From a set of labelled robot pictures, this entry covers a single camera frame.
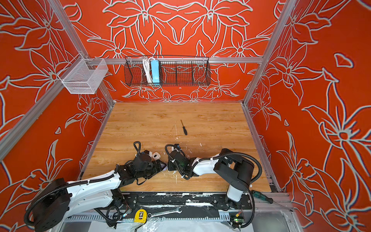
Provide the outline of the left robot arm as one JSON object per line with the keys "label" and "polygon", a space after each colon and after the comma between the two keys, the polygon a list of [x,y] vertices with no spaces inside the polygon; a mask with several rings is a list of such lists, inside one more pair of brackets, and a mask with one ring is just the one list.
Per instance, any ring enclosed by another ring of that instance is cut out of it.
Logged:
{"label": "left robot arm", "polygon": [[123,219],[126,206],[120,188],[149,180],[166,168],[166,163],[155,159],[148,151],[141,151],[141,143],[133,143],[136,155],[133,160],[96,177],[66,182],[59,178],[38,194],[24,215],[24,222],[37,232],[45,232],[66,218],[81,212],[95,210],[110,227]]}

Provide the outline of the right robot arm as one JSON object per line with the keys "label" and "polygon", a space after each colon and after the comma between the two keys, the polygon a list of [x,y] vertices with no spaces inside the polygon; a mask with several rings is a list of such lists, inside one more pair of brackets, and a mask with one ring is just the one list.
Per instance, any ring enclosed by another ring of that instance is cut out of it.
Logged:
{"label": "right robot arm", "polygon": [[236,203],[243,194],[248,193],[250,185],[263,172],[256,158],[226,148],[208,158],[188,158],[179,144],[166,145],[165,152],[169,158],[168,164],[186,180],[206,174],[219,175],[229,184],[227,198]]}

